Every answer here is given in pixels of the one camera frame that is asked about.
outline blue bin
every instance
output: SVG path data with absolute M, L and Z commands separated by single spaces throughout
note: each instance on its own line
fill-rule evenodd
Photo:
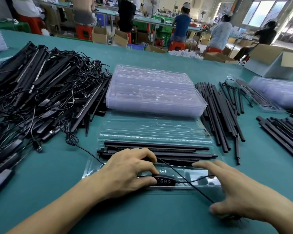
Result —
M 96 17 L 98 19 L 98 22 L 100 23 L 100 25 L 102 27 L 106 27 L 108 25 L 108 18 L 107 15 L 103 15 L 103 14 L 96 14 Z
M 143 46 L 138 44 L 127 44 L 127 47 L 131 47 L 134 50 L 143 51 Z

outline workbench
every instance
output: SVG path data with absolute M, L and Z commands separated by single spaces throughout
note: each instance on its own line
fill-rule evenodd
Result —
M 238 65 L 14 31 L 3 30 L 2 33 L 9 49 L 1 52 L 0 58 L 16 54 L 32 41 L 50 49 L 81 51 L 111 66 L 112 72 L 116 64 L 149 67 L 187 73 L 194 83 L 206 81 L 217 87 L 228 75 L 247 81 L 254 76 Z M 245 143 L 240 143 L 241 165 L 235 165 L 234 149 L 227 154 L 222 154 L 220 147 L 215 147 L 215 151 L 223 155 L 228 165 L 293 201 L 293 157 L 256 121 L 258 115 L 263 118 L 285 118 L 287 115 L 266 113 L 256 105 L 250 108 L 246 99 L 243 101 L 245 114 L 238 117 L 246 139 Z M 94 154 L 98 147 L 98 128 L 104 120 L 104 117 L 95 117 L 88 137 L 83 130 L 77 133 L 79 145 Z M 16 167 L 16 174 L 0 192 L 0 233 L 8 231 L 80 181 L 90 155 L 68 145 L 64 138 L 64 133 L 58 133 L 43 144 L 42 153 L 31 152 Z M 224 224 L 208 212 L 209 206 L 209 201 L 196 190 L 143 190 L 97 205 L 70 233 L 277 233 L 272 226 L 259 221 L 243 219 L 231 225 Z

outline red stool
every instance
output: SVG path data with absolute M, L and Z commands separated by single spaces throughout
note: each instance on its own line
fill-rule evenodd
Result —
M 28 23 L 33 34 L 42 35 L 41 29 L 45 29 L 45 24 L 40 17 L 27 17 L 24 15 L 18 15 L 18 20 L 20 22 Z
M 215 48 L 215 47 L 207 47 L 205 52 L 219 52 L 222 53 L 223 51 L 219 48 Z
M 162 47 L 163 46 L 163 39 L 156 39 L 155 46 Z
M 76 33 L 79 39 L 92 40 L 92 29 L 90 26 L 76 25 Z
M 128 44 L 131 44 L 131 33 L 126 33 L 128 35 Z
M 185 43 L 180 43 L 180 42 L 175 42 L 172 41 L 170 46 L 169 46 L 169 51 L 179 51 L 179 50 L 185 50 L 186 49 L 186 45 Z

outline black shirt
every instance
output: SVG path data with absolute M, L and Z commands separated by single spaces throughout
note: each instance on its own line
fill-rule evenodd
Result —
M 133 28 L 133 16 L 136 14 L 136 5 L 130 1 L 120 0 L 118 2 L 120 31 L 129 33 Z
M 270 45 L 277 35 L 277 32 L 274 29 L 263 29 L 256 31 L 255 36 L 259 36 L 259 43 Z

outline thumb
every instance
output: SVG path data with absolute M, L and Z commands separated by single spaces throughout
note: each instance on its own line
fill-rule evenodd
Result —
M 156 179 L 151 176 L 137 178 L 134 182 L 134 186 L 136 189 L 140 189 L 145 186 L 151 186 L 151 185 L 156 185 L 156 184 L 157 184 Z
M 226 202 L 226 200 L 224 200 L 222 202 L 212 204 L 209 207 L 209 211 L 214 215 L 231 214 L 231 208 L 229 207 L 229 205 Z

